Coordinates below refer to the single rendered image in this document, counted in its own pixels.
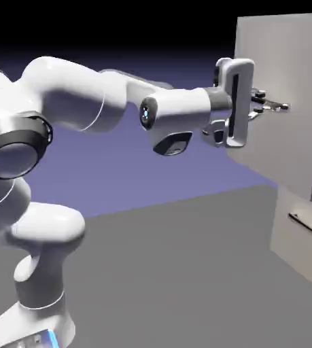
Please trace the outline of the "large grey drawer front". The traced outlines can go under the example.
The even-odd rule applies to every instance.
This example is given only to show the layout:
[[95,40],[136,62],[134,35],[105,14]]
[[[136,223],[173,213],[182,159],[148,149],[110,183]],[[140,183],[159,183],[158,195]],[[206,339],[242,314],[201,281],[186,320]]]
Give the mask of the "large grey drawer front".
[[259,115],[227,154],[312,201],[312,13],[239,18],[235,55],[252,59],[254,87],[290,110]]

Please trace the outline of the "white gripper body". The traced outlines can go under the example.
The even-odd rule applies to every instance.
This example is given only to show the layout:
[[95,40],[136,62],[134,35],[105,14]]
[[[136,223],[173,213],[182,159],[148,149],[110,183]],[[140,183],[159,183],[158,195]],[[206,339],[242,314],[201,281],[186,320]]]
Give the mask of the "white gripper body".
[[231,99],[227,147],[243,147],[247,142],[254,62],[248,58],[220,58],[216,64],[215,85]]

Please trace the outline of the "small grey drawer front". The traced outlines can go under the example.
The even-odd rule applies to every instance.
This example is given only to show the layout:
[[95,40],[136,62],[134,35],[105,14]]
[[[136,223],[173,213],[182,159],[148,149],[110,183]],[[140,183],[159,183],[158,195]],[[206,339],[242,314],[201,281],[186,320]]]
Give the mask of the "small grey drawer front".
[[312,283],[312,233],[293,222],[288,213],[297,213],[312,226],[312,202],[279,188],[270,249]]

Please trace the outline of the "grey cabinet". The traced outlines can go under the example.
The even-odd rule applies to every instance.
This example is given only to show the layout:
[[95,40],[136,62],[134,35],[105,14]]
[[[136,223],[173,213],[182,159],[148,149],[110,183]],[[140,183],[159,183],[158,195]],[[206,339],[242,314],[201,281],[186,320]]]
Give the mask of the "grey cabinet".
[[270,248],[312,283],[312,13],[240,17],[235,54],[290,108],[251,121],[247,145],[228,155],[277,184]]

